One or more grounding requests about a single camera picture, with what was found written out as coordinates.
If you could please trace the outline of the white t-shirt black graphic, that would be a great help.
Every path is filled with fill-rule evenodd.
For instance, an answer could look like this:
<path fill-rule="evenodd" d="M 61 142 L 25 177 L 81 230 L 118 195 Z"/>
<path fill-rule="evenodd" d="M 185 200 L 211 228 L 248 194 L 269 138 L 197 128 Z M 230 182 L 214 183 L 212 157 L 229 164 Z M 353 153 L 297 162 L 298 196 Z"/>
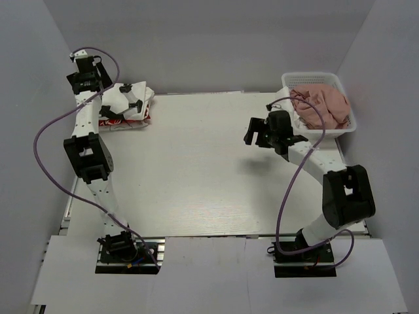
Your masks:
<path fill-rule="evenodd" d="M 154 90 L 145 81 L 116 83 L 102 97 L 99 121 L 102 125 L 146 121 L 154 96 Z"/>

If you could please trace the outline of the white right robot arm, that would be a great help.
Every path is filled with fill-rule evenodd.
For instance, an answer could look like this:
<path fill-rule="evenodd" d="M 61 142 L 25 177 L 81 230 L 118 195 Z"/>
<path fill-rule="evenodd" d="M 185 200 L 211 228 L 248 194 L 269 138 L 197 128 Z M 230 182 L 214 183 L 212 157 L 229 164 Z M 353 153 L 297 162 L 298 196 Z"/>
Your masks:
<path fill-rule="evenodd" d="M 283 212 L 299 173 L 305 171 L 322 186 L 321 215 L 296 234 L 294 250 L 278 251 L 286 256 L 304 254 L 330 242 L 347 227 L 373 217 L 376 206 L 367 170 L 347 166 L 318 150 L 303 135 L 296 135 L 286 111 L 273 111 L 266 118 L 251 118 L 244 136 L 246 145 L 272 148 L 285 161 L 297 166 L 280 205 Z"/>

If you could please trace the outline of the pink t-shirt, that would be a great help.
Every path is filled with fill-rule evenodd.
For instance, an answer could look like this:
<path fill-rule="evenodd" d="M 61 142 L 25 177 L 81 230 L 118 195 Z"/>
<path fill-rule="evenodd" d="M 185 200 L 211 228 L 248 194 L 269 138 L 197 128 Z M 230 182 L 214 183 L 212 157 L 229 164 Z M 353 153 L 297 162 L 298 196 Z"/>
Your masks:
<path fill-rule="evenodd" d="M 302 84 L 290 91 L 291 102 L 299 120 L 309 130 L 321 130 L 322 123 L 312 104 L 321 114 L 326 130 L 346 129 L 349 124 L 350 102 L 344 94 L 327 84 Z"/>

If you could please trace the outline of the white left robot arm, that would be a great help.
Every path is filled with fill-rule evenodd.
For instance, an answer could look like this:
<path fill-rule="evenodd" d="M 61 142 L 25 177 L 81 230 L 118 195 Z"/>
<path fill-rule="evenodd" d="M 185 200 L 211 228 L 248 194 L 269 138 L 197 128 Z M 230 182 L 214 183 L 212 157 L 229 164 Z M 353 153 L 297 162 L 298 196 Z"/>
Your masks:
<path fill-rule="evenodd" d="M 102 248 L 115 258 L 128 259 L 136 253 L 129 224 L 119 217 L 111 173 L 114 163 L 111 153 L 99 135 L 101 96 L 95 93 L 110 87 L 111 80 L 100 62 L 85 51 L 71 56 L 77 71 L 67 76 L 75 96 L 75 127 L 64 140 L 64 149 L 78 178 L 87 185 L 94 201 L 101 208 L 104 236 L 98 239 Z"/>

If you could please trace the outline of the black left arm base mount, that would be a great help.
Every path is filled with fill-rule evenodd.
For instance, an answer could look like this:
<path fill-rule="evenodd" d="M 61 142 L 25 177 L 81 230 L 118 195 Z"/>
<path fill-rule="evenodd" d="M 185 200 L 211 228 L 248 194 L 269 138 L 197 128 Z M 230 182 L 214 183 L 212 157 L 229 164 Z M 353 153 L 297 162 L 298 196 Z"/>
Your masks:
<path fill-rule="evenodd" d="M 116 240 L 99 238 L 96 274 L 156 275 L 164 257 L 164 240 L 149 239 L 144 244 L 139 239 L 128 242 L 121 235 Z"/>

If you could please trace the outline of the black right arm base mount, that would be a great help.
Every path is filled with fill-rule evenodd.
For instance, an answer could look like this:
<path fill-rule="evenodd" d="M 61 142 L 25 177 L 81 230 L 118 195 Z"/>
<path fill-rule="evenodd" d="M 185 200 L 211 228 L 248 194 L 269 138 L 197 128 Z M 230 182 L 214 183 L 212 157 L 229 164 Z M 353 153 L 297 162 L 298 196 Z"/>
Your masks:
<path fill-rule="evenodd" d="M 305 253 L 282 254 L 273 241 L 266 250 L 273 258 L 274 275 L 278 279 L 336 277 L 335 258 L 327 243 Z"/>

